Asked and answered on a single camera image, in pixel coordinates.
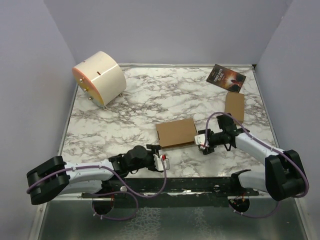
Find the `brown cardboard box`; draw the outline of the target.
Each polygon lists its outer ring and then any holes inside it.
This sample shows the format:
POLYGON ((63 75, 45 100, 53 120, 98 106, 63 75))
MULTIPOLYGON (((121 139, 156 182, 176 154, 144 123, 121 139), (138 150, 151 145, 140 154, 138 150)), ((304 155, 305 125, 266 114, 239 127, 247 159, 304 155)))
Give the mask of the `brown cardboard box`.
POLYGON ((159 145, 165 148, 175 148, 195 143, 197 129, 193 118, 169 121, 155 125, 159 145))

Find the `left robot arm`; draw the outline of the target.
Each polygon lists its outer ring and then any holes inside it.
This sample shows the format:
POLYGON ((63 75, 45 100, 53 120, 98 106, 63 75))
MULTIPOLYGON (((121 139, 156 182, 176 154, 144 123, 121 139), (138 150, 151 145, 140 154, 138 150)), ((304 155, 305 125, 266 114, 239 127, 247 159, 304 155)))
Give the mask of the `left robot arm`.
POLYGON ((96 163, 71 163, 62 156, 54 156, 26 174, 32 205, 47 203, 57 196, 71 193, 97 194, 103 198, 111 190, 111 179, 122 180, 140 169, 165 173, 170 161, 160 153, 159 145, 136 145, 127 153, 120 153, 96 163))

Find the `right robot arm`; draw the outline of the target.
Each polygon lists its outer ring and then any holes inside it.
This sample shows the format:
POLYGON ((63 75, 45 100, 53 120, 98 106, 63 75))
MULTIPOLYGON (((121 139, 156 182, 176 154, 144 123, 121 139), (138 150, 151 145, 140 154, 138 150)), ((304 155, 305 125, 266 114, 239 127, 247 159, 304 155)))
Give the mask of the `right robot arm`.
POLYGON ((213 153, 217 146, 224 146, 227 151, 239 149, 264 166, 263 172, 246 169, 233 173, 229 189, 234 195, 255 189, 278 202, 307 195, 309 181, 295 150, 283 150, 258 139, 230 113, 215 112, 214 116, 221 131, 213 132, 208 127, 200 130, 194 137, 198 149, 204 155, 213 153))

